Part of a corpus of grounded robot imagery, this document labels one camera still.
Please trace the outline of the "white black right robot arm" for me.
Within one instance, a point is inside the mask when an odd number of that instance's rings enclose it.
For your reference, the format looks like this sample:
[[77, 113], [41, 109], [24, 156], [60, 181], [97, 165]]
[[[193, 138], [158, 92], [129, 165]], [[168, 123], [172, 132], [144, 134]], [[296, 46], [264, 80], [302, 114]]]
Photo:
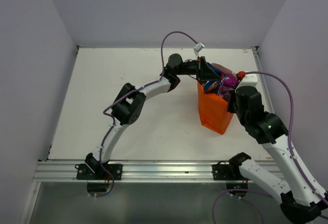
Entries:
[[230, 91], [228, 111], [271, 156], [283, 179], [262, 168], [246, 153], [229, 159], [228, 173], [234, 179], [253, 181], [280, 205], [291, 223], [308, 223], [327, 209], [327, 191], [311, 175], [294, 146], [282, 120], [264, 110], [261, 94], [255, 87], [242, 86]]

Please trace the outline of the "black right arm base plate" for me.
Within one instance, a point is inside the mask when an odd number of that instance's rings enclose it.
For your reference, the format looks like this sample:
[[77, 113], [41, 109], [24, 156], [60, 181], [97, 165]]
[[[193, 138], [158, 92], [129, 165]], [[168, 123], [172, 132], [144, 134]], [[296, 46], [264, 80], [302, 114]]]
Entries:
[[214, 180], [244, 180], [239, 168], [226, 161], [219, 161], [212, 165], [212, 175]]

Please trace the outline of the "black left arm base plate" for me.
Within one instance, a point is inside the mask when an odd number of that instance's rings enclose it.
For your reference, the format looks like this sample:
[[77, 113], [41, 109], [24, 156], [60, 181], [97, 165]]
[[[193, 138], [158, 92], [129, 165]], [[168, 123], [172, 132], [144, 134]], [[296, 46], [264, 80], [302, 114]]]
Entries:
[[[121, 180], [123, 173], [122, 164], [107, 164], [104, 165], [104, 168], [109, 171], [114, 180]], [[109, 179], [109, 175], [103, 168], [99, 167], [95, 172], [93, 172], [86, 164], [77, 164], [75, 165], [77, 170], [76, 179], [78, 180], [105, 180]]]

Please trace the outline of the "blue white snack bag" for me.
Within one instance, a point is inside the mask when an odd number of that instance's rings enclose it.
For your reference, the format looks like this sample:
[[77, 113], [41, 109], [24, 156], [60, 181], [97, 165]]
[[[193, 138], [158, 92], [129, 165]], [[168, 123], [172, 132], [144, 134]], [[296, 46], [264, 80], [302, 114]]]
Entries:
[[208, 64], [208, 66], [219, 76], [218, 80], [207, 81], [203, 86], [203, 90], [205, 93], [212, 93], [220, 85], [224, 75], [218, 68], [214, 67], [212, 64]]

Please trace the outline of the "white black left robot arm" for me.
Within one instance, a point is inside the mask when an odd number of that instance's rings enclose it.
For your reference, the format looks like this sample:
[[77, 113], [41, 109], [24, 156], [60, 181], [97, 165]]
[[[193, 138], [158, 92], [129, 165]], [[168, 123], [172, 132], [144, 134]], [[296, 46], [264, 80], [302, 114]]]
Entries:
[[222, 80], [223, 74], [207, 63], [204, 57], [183, 61], [175, 53], [170, 55], [163, 73], [156, 80], [134, 86], [126, 83], [113, 104], [103, 114], [112, 118], [112, 124], [104, 135], [97, 151], [89, 153], [85, 159], [88, 175], [92, 179], [107, 179], [111, 172], [105, 165], [110, 160], [112, 151], [126, 128], [135, 123], [141, 115], [145, 102], [157, 95], [174, 90], [180, 83], [180, 75], [194, 75], [200, 84]]

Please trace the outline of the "magenta purple snack bag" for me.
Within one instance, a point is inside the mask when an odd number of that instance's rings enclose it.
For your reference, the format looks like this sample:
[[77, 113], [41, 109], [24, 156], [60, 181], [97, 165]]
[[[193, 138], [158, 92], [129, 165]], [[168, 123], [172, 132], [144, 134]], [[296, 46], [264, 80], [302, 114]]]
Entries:
[[217, 95], [224, 100], [228, 100], [230, 95], [230, 90], [233, 89], [238, 84], [238, 79], [235, 77], [226, 76], [218, 87]]

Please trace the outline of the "orange paper bag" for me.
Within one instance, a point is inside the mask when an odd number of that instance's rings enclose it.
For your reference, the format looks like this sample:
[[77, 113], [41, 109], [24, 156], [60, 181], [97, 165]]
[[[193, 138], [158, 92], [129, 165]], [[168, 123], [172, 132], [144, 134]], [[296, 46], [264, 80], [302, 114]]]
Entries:
[[[212, 65], [223, 73], [223, 79], [226, 76], [237, 78], [232, 70], [216, 63]], [[204, 127], [223, 135], [233, 117], [233, 114], [227, 111], [229, 99], [224, 100], [217, 95], [219, 86], [212, 93], [205, 93], [203, 86], [204, 84], [197, 84], [200, 122]]]

